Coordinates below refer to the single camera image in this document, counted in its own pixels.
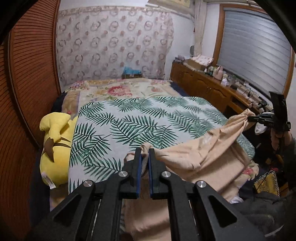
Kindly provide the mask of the person's right hand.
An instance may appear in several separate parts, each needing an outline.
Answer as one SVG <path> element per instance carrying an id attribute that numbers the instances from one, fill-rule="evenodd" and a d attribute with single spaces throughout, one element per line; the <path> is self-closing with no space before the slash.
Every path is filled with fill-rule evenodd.
<path id="1" fill-rule="evenodd" d="M 271 145 L 274 150 L 278 150 L 280 145 L 285 144 L 288 146 L 292 141 L 292 134 L 290 131 L 284 133 L 276 133 L 274 129 L 271 129 Z"/>

